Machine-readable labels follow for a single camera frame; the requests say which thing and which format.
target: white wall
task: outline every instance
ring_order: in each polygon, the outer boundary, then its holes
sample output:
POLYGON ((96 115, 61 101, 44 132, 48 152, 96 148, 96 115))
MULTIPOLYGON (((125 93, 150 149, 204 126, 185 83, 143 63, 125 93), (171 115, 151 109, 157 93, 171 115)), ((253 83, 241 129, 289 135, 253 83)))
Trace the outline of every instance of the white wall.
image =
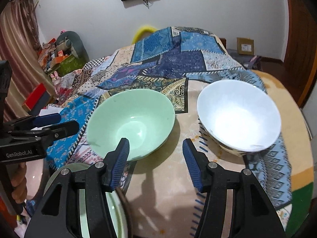
POLYGON ((73 30, 90 59, 131 44, 142 25, 203 28, 226 38, 232 49, 237 48, 237 37, 248 37, 255 41, 256 54, 284 59, 288 24, 284 0, 154 0, 149 9, 141 2, 40 0, 36 13, 45 40, 63 29, 73 30))
POLYGON ((284 26, 284 43, 283 43, 281 57, 280 57, 282 61, 284 61, 285 54, 286 54, 286 47, 287 47, 287 41, 288 41, 288 28, 289 28, 288 1, 283 0, 283 3, 284 3, 285 26, 284 26))
POLYGON ((50 39, 47 39, 44 37, 44 34, 39 26, 39 41, 40 41, 40 44, 42 45, 43 43, 46 43, 46 42, 49 42, 50 39))
MULTIPOLYGON (((310 144, 312 146, 314 159, 314 178, 317 179, 317 83, 315 84, 312 93, 310 94, 307 103, 305 104, 302 113, 310 128, 313 139, 310 144)), ((317 184, 314 183, 313 198, 317 197, 317 184)))

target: bowl rim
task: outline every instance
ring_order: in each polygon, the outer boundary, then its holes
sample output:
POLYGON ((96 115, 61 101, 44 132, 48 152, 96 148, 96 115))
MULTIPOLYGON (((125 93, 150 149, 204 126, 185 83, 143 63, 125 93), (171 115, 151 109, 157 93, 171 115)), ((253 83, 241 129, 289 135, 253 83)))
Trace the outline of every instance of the bowl rim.
POLYGON ((268 146, 262 146, 260 150, 259 150, 258 147, 257 147, 257 148, 254 148, 254 149, 243 149, 243 148, 239 148, 239 147, 237 147, 237 146, 231 145, 231 144, 229 144, 229 143, 227 143, 227 142, 221 140, 221 139, 220 139, 219 137, 217 137, 214 133, 210 133, 210 131, 208 131, 207 128, 205 127, 206 132, 207 132, 209 135, 213 136, 213 137, 214 137, 216 140, 218 140, 219 142, 225 144, 226 146, 228 146, 228 147, 230 147, 230 148, 232 148, 232 149, 235 149, 235 150, 238 150, 238 151, 241 151, 241 152, 259 152, 259 151, 263 151, 263 150, 269 148, 270 146, 272 146, 272 145, 274 144, 274 142, 278 139, 278 137, 279 137, 279 135, 281 134, 281 131, 282 131, 282 119, 281 119, 280 111, 278 110, 278 108, 277 108, 275 102, 273 101, 273 99, 272 99, 268 94, 266 94, 263 90, 259 89, 257 86, 255 86, 255 85, 253 85, 253 84, 250 84, 250 83, 247 83, 247 82, 244 82, 244 81, 241 81, 241 80, 232 80, 232 79, 228 79, 228 80, 218 80, 218 81, 215 81, 215 82, 213 82, 213 83, 210 83, 209 85, 207 85, 206 87, 203 88, 203 90, 200 92, 200 94, 198 95, 198 98, 197 98, 197 114, 198 114, 198 117, 199 117, 201 123, 203 124, 202 118, 201 118, 201 116, 199 115, 199 111, 200 111, 200 108, 199 108, 199 107, 200 107, 200 106, 199 106, 199 104, 200 104, 200 103, 199 103, 199 97, 201 96, 201 94, 202 94, 203 92, 206 92, 206 90, 207 90, 208 87, 214 85, 215 83, 219 84, 219 81, 222 81, 222 82, 231 82, 231 83, 243 83, 243 85, 252 86, 252 88, 256 88, 258 91, 261 91, 269 100, 271 100, 272 106, 273 106, 272 108, 273 108, 273 110, 277 113, 277 115, 279 116, 279 117, 278 117, 278 118, 279 118, 279 121, 278 121, 278 123, 277 123, 277 127, 278 127, 277 129, 278 129, 279 131, 276 132, 277 134, 274 136, 275 139, 273 140, 273 138, 272 138, 273 142, 270 142, 270 145, 268 145, 268 146))
POLYGON ((96 112, 96 110, 98 110, 99 108, 102 108, 102 106, 104 106, 103 104, 105 104, 107 101, 109 101, 109 99, 113 99, 113 98, 115 98, 116 96, 118 96, 118 95, 120 95, 120 94, 123 94, 124 92, 125 92, 125 93, 128 93, 128 92, 148 92, 148 93, 154 93, 154 92, 156 92, 156 93, 159 93, 159 96, 164 97, 164 99, 166 100, 166 103, 168 103, 168 104, 170 105, 171 113, 173 114, 172 120, 171 120, 170 128, 168 129, 168 131, 166 131, 166 134, 165 134, 164 136, 162 136, 162 137, 163 137, 163 138, 162 138, 162 142, 159 143, 157 146, 153 146, 153 149, 151 149, 150 152, 144 151, 144 153, 139 154, 139 156, 135 156, 135 157, 131 157, 131 158, 128 157, 128 160, 127 160, 127 161, 136 161, 136 160, 140 160, 140 159, 142 159, 142 158, 147 157, 149 154, 151 154, 152 152, 154 152, 155 150, 157 150, 157 149, 166 141, 166 139, 168 138, 168 136, 171 134, 172 129, 173 129, 174 124, 175 124, 175 109, 174 109, 174 106, 173 106, 172 102, 169 100, 169 98, 168 98, 166 95, 164 95, 164 94, 162 94, 161 92, 159 92, 159 91, 156 91, 156 90, 153 90, 153 89, 148 89, 148 88, 135 88, 135 89, 129 89, 129 90, 121 91, 121 92, 119 92, 119 93, 117 93, 117 94, 115 94, 115 95, 113 95, 113 96, 107 98, 105 101, 103 101, 103 102, 93 111, 93 113, 92 113, 92 115, 91 115, 91 117, 90 117, 90 119, 88 120, 88 123, 87 123, 87 131, 86 131, 86 133, 87 133, 87 143, 88 143, 88 144, 89 144, 89 141, 88 141, 88 133, 89 133, 89 129, 90 129, 90 127, 89 127, 89 122, 91 121, 91 119, 92 119, 94 113, 96 112))

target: plate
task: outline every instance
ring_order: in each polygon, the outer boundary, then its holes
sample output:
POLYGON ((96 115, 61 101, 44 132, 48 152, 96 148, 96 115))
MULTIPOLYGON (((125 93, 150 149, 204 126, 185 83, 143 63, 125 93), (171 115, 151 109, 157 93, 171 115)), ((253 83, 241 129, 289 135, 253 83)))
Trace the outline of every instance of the plate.
MULTIPOLYGON (((72 172, 81 171, 89 168, 90 165, 83 163, 72 163, 65 165, 59 168, 55 173, 52 174, 51 178, 46 184, 45 191, 52 184, 53 180, 59 174, 59 172, 64 168, 69 168, 72 172)), ((123 206, 121 201, 116 193, 116 191, 112 193, 106 192, 107 202, 109 206, 109 212, 111 215, 111 219, 117 234, 118 238, 127 238, 128 237, 128 226, 126 221, 126 216, 124 213, 123 206)), ((89 238, 88 224, 87 224, 87 216, 86 216, 86 207, 85 207, 85 190, 79 190, 79 212, 80 212, 80 227, 83 238, 89 238)))

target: blue fabric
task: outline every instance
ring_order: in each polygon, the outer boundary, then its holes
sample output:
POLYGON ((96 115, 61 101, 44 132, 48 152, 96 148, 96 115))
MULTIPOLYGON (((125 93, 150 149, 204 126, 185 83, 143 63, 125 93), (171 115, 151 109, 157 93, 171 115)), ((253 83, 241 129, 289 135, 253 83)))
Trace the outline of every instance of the blue fabric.
POLYGON ((130 85, 137 77, 138 73, 142 69, 151 68, 155 66, 156 62, 149 62, 141 65, 128 66, 114 73, 114 75, 98 85, 101 89, 112 89, 124 85, 130 85))
POLYGON ((101 95, 103 95, 106 91, 103 89, 100 89, 98 87, 94 87, 90 91, 86 92, 84 95, 93 99, 93 98, 99 98, 101 95))
POLYGON ((172 49, 171 28, 164 28, 135 44, 131 63, 141 62, 172 49))
POLYGON ((175 47, 162 55, 160 63, 157 63, 155 67, 143 70, 142 74, 178 79, 182 78, 184 73, 202 71, 206 71, 206 66, 201 51, 180 52, 179 47, 175 47))
POLYGON ((207 50, 209 52, 224 54, 214 37, 195 32, 181 31, 181 51, 207 50))
POLYGON ((113 55, 111 55, 111 56, 108 58, 108 60, 102 62, 102 63, 92 72, 91 76, 94 76, 94 75, 96 75, 98 72, 107 69, 107 68, 110 66, 110 64, 113 62, 113 60, 114 60, 114 58, 116 57, 117 53, 118 53, 118 50, 117 50, 115 53, 113 53, 113 55))
POLYGON ((247 154, 247 167, 252 170, 276 209, 289 204, 291 193, 291 165, 287 160, 282 135, 259 153, 247 154))
POLYGON ((213 83, 219 80, 239 80, 250 83, 267 93, 264 83, 260 77, 253 71, 245 70, 242 67, 220 71, 186 73, 186 77, 189 80, 202 81, 206 83, 213 83))
MULTIPOLYGON (((61 123, 75 120, 82 128, 95 109, 97 102, 98 99, 89 99, 84 96, 69 102, 60 113, 61 123)), ((77 135, 57 140, 52 146, 48 147, 46 160, 51 168, 58 169, 65 164, 74 151, 73 145, 77 145, 76 140, 79 135, 82 135, 82 131, 79 131, 77 135)))

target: stuffed toy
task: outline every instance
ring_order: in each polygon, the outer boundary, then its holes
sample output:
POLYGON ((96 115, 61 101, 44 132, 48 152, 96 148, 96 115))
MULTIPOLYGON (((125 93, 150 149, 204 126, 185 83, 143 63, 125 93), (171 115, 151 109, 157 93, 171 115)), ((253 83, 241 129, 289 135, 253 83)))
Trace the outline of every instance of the stuffed toy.
POLYGON ((51 74, 52 82, 55 88, 55 93, 57 97, 60 96, 60 90, 61 90, 61 77, 58 76, 58 73, 55 71, 54 74, 51 74))

